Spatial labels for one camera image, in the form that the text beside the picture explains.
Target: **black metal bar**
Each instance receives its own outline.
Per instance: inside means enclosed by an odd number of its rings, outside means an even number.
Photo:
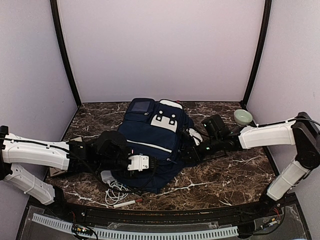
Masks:
[[[242,100],[242,104],[245,106],[247,106],[247,104],[248,104],[252,89],[254,87],[259,64],[260,64],[260,60],[261,60],[261,56],[262,56],[262,52],[264,50],[267,29],[268,29],[268,23],[269,23],[269,18],[270,18],[270,12],[271,12],[271,4],[272,4],[272,0],[265,0],[258,45],[256,47],[256,52],[255,52],[255,56],[254,56],[254,61],[253,61],[249,81],[246,86],[246,90],[245,90],[243,100]]]
[[[74,76],[72,74],[72,70],[71,70],[71,66],[70,66],[70,62],[69,62],[69,58],[68,58],[68,54],[67,54],[65,40],[64,40],[64,36],[63,36],[62,28],[61,28],[57,0],[50,0],[50,5],[51,5],[51,12],[52,12],[52,18],[53,18],[53,23],[54,23],[54,28],[55,28],[56,39],[58,40],[60,54],[62,57],[65,73],[68,78],[75,103],[78,107],[80,107],[82,103],[81,103],[81,99],[80,99],[80,96],[79,96],[79,93],[77,90]]]

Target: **brown marble table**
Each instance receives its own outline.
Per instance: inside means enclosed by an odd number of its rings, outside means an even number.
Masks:
[[[82,137],[84,141],[102,131],[116,130],[129,103],[85,103],[73,119],[65,140]],[[201,121],[220,114],[225,123],[235,126],[233,112],[237,102],[182,102],[185,111],[199,129]],[[160,194],[143,194],[143,202],[122,207],[127,210],[196,210],[233,206],[257,201],[264,188],[275,178],[262,148],[230,152],[228,156],[209,160],[196,167],[185,168]],[[64,190],[70,203],[107,208],[106,189],[91,174],[48,177],[47,183]],[[129,195],[123,202],[137,199]]]

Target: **green bowl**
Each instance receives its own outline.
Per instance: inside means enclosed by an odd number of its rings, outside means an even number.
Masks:
[[[253,120],[251,113],[243,109],[235,110],[233,116],[235,122],[240,126],[246,126]]]

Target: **white cable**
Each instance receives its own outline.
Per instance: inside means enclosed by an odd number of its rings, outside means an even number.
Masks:
[[[128,191],[128,189],[122,183],[119,183],[116,180],[112,183],[109,183],[109,186],[111,188]],[[114,192],[108,189],[107,191],[105,191],[105,203],[108,206],[113,206],[117,204],[119,201],[125,199],[128,195],[128,193]]]

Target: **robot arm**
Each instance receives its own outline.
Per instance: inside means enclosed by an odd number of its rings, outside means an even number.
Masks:
[[[260,197],[261,209],[268,211],[276,201],[320,165],[320,131],[305,112],[287,121],[229,130],[219,115],[202,121],[209,139],[195,148],[199,158],[217,151],[241,151],[272,145],[295,145],[296,157]]]
[[[126,144],[125,137],[117,131],[105,131],[92,142],[48,142],[16,136],[9,133],[7,126],[0,126],[0,181],[11,183],[44,205],[63,202],[62,189],[41,181],[19,163],[48,166],[73,173],[88,171],[83,162],[94,171],[99,168],[128,171],[148,169],[149,157],[129,156],[131,151]]]

